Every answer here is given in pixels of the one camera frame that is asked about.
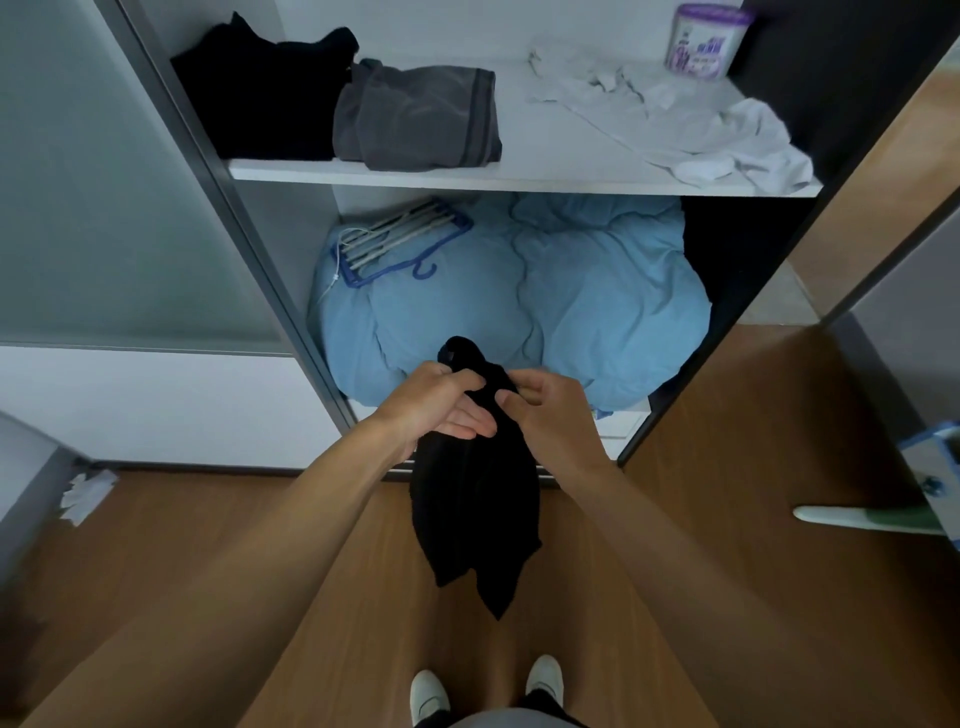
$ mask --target gray clothing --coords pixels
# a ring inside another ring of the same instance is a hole
[[[540,711],[501,708],[474,713],[454,723],[450,728],[570,728],[570,723]]]
[[[333,112],[334,154],[398,172],[499,161],[494,82],[493,72],[482,68],[401,71],[363,59],[353,65]]]

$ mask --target closet shelf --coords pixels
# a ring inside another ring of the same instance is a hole
[[[361,162],[233,159],[236,180],[354,184],[430,189],[584,192],[635,195],[754,197],[756,188],[739,172],[696,187],[678,182],[664,169],[644,161],[559,104],[526,100],[530,67],[526,61],[398,60],[398,67],[429,63],[479,65],[496,73],[496,110],[503,159],[480,168],[429,172],[375,172]],[[727,79],[709,85],[711,101],[723,108],[743,98]],[[816,182],[792,197],[816,197]]]

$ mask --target white sneaker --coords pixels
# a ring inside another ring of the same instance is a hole
[[[527,693],[534,690],[549,692],[557,705],[564,706],[564,674],[560,670],[560,663],[550,655],[540,655],[527,676]]]
[[[428,669],[422,669],[410,683],[410,719],[417,725],[437,711],[450,710],[450,698],[446,696],[440,678]]]

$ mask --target black pants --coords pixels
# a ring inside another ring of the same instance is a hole
[[[571,725],[587,728],[587,726],[579,720],[568,716],[564,712],[564,709],[558,705],[557,701],[553,699],[553,695],[539,688],[532,691],[529,695],[521,697],[520,702],[518,702],[516,706],[518,708],[526,708],[527,710],[546,713],[548,716],[558,717],[560,720],[564,720]],[[460,720],[460,718],[454,717],[450,711],[437,711],[432,716],[426,717],[417,723],[417,728],[450,728],[450,726],[458,720]]]

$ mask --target left hand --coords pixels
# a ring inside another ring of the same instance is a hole
[[[430,430],[462,440],[477,435],[492,437],[496,434],[493,415],[465,394],[483,388],[485,383],[470,369],[454,374],[445,364],[425,361],[372,417],[390,423],[396,430],[403,444],[402,460],[410,457],[418,439]]]

